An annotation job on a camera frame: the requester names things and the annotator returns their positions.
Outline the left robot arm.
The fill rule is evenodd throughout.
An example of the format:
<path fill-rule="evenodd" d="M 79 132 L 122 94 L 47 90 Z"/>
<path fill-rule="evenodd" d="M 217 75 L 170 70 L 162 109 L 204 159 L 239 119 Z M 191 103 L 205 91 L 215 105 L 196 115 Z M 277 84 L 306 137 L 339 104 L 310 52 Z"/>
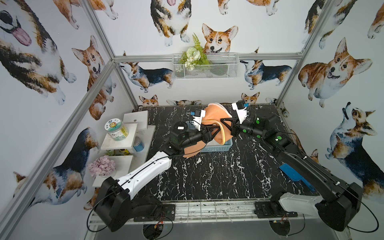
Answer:
<path fill-rule="evenodd" d="M 150 218 L 157 220 L 163 215 L 163 204 L 153 196 L 136 199 L 137 193 L 156 176 L 168 170 L 172 159 L 184 156 L 185 149 L 198 142 L 211 142 L 217 134 L 223 134 L 218 124 L 200 125 L 199 130 L 189 130 L 185 122 L 177 122 L 167 142 L 143 165 L 131 173 L 113 179 L 105 179 L 99 189 L 93 211 L 111 232 L 119 230 L 128 220 Z"/>

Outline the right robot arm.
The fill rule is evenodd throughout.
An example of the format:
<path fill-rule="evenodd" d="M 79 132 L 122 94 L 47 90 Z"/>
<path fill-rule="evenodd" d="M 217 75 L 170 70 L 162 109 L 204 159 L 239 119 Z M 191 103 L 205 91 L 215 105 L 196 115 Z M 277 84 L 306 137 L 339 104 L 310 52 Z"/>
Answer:
<path fill-rule="evenodd" d="M 315 203 L 314 213 L 333 230 L 342 232 L 361 208 L 363 189 L 357 183 L 346 181 L 331 174 L 300 150 L 289 134 L 279 131 L 275 124 L 279 117 L 254 116 L 252 121 L 239 118 L 222 118 L 221 122 L 233 136 L 248 134 L 274 158 L 283 161 L 298 172 L 315 188 L 321 200 Z"/>

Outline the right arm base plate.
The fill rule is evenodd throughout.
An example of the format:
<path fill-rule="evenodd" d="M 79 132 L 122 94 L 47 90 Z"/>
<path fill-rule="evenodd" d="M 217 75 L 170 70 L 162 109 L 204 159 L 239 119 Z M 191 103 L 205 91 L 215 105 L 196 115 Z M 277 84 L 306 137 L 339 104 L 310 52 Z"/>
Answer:
<path fill-rule="evenodd" d="M 254 213 L 259 219 L 267 218 L 295 218 L 298 217 L 296 212 L 287 212 L 285 211 L 279 203 L 271 201 L 255 202 Z"/>

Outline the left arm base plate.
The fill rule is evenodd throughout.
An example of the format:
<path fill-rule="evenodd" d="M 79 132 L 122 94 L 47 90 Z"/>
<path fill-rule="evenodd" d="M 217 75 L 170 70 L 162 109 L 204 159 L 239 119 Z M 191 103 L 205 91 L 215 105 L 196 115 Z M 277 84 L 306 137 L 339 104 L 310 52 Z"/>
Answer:
<path fill-rule="evenodd" d="M 162 206 L 156 206 L 154 210 L 151 210 L 148 214 L 135 217 L 134 222 L 154 222 L 160 220 L 175 220 L 176 205 L 164 204 Z"/>

